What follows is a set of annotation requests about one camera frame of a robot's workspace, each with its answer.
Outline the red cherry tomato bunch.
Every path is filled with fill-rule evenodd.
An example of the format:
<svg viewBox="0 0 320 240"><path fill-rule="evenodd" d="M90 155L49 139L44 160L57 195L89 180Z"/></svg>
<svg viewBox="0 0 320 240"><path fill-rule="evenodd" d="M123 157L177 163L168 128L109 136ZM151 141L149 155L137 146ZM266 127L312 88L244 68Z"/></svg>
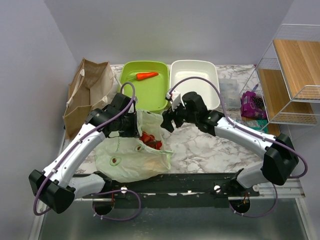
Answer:
<svg viewBox="0 0 320 240"><path fill-rule="evenodd" d="M161 140L157 140L154 135L148 134L145 131L142 132L142 136L139 138L145 145L155 150L160 150L163 146Z"/></svg>

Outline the green avocado print plastic bag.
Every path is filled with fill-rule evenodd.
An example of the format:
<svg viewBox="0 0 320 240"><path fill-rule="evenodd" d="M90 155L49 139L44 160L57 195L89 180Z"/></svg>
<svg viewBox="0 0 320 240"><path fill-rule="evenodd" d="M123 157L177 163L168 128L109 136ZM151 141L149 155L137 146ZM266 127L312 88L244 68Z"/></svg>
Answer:
<svg viewBox="0 0 320 240"><path fill-rule="evenodd" d="M146 110L137 110L137 126L139 137L126 138L114 134L105 139L94 149L96 169L112 180L120 183L130 183L146 180L159 174L167 173L171 169L173 152L165 146L161 134L163 117L160 114ZM140 137L142 132L154 135L162 142L160 150L145 145ZM146 161L162 161L166 170L162 173L152 173L143 170Z"/></svg>

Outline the yellow toy bell pepper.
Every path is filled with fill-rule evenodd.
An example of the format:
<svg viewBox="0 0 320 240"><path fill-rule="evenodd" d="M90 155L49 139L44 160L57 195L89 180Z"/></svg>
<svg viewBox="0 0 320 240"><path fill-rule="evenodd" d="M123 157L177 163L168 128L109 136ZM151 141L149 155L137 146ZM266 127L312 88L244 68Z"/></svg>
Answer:
<svg viewBox="0 0 320 240"><path fill-rule="evenodd" d="M147 173L162 173L166 171L166 165L162 161L158 160L147 160L143 165L143 170Z"/></svg>

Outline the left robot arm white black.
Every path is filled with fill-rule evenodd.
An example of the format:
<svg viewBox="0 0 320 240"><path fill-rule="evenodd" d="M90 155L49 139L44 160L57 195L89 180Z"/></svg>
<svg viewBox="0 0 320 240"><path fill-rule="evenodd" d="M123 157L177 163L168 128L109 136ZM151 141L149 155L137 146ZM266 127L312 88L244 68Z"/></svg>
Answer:
<svg viewBox="0 0 320 240"><path fill-rule="evenodd" d="M28 179L35 196L33 212L38 202L47 205L57 214L63 213L75 199L90 194L104 198L110 194L111 185L100 173L92 173L82 179L73 176L88 155L112 132L121 137L138 136L135 98L118 92L110 104L92 110L76 137L64 151L42 171L33 170Z"/></svg>

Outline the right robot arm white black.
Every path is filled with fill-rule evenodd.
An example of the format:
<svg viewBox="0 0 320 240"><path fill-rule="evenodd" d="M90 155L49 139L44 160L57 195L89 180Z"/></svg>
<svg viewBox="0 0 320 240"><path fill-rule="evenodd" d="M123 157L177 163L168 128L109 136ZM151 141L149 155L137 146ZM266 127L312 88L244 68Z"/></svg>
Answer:
<svg viewBox="0 0 320 240"><path fill-rule="evenodd" d="M222 112L209 110L194 91L173 96L171 107L162 113L163 129L173 132L183 123L194 124L201 132L230 140L262 159L262 163L242 168L235 174L229 184L234 195L241 196L261 183L282 186L290 178L299 160L292 152L293 145L287 135L259 132L227 118Z"/></svg>

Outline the brown jute tote bag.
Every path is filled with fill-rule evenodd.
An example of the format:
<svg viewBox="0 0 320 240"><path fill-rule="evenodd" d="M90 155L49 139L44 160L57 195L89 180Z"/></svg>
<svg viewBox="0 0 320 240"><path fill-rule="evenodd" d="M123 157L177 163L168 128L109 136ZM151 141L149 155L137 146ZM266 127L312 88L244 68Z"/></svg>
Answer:
<svg viewBox="0 0 320 240"><path fill-rule="evenodd" d="M109 104L118 91L115 75L108 61L95 63L82 59L68 86L63 115L65 138L72 140L81 129L90 111Z"/></svg>

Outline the green plastic tray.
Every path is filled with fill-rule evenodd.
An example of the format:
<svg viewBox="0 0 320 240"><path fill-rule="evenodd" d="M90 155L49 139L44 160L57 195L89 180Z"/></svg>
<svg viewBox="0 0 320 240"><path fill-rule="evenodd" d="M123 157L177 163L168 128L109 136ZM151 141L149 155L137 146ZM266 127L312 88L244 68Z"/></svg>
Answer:
<svg viewBox="0 0 320 240"><path fill-rule="evenodd" d="M137 74L157 73L158 75L137 80ZM131 82L137 98L136 108L153 113L160 113L167 106L165 99L169 90L169 68L158 61L130 61L123 68L119 82Z"/></svg>

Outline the white plastic tray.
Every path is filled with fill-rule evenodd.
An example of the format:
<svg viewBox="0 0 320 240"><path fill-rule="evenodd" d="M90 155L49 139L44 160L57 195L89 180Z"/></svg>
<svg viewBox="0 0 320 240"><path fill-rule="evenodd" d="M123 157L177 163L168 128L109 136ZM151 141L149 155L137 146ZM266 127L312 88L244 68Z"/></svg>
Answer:
<svg viewBox="0 0 320 240"><path fill-rule="evenodd" d="M217 88L217 90L220 89L218 72L213 63L204 60L190 59L174 61L170 66L169 87L172 88L175 84L188 77L193 78L179 84L179 86L175 88L176 91L180 92L181 95L188 92L196 92L202 97L209 110L215 110L220 106L220 99L214 90L214 87ZM210 83L195 79L194 77L204 78Z"/></svg>

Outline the orange toy carrot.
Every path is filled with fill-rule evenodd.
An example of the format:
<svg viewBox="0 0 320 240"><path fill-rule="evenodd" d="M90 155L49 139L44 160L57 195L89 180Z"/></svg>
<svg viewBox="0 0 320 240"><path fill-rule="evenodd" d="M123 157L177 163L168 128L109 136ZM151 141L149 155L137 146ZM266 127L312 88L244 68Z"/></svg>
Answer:
<svg viewBox="0 0 320 240"><path fill-rule="evenodd" d="M143 81L149 78L157 77L159 75L158 72L140 72L136 74L129 75L127 77L128 81Z"/></svg>

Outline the purple snack packet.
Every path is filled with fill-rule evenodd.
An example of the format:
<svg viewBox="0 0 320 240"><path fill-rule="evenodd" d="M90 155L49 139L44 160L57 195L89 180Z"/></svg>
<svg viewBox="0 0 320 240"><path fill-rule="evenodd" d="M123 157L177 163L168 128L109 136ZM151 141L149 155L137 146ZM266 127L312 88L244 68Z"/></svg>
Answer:
<svg viewBox="0 0 320 240"><path fill-rule="evenodd" d="M246 91L241 97L241 116L245 118L266 120L267 113L263 99L253 91Z"/></svg>

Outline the teal snack packet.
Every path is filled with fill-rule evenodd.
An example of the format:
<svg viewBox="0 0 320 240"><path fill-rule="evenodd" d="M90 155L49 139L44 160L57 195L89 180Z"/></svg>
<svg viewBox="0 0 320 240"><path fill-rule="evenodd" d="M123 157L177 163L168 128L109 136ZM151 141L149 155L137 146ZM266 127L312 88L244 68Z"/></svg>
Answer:
<svg viewBox="0 0 320 240"><path fill-rule="evenodd" d="M268 128L265 127L268 123L265 119L258 119L258 120L242 120L242 119L236 119L237 123L242 124L248 128L251 128L256 131L263 131L266 134L268 133Z"/></svg>

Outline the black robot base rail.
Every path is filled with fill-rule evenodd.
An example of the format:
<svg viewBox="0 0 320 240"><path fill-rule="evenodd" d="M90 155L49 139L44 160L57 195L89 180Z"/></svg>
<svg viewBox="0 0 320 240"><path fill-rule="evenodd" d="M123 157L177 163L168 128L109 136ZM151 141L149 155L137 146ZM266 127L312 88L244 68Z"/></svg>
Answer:
<svg viewBox="0 0 320 240"><path fill-rule="evenodd" d="M108 180L102 195L84 196L99 210L106 207L133 209L227 208L229 199L258 197L258 190L236 184L234 173L166 173L146 180L120 183Z"/></svg>

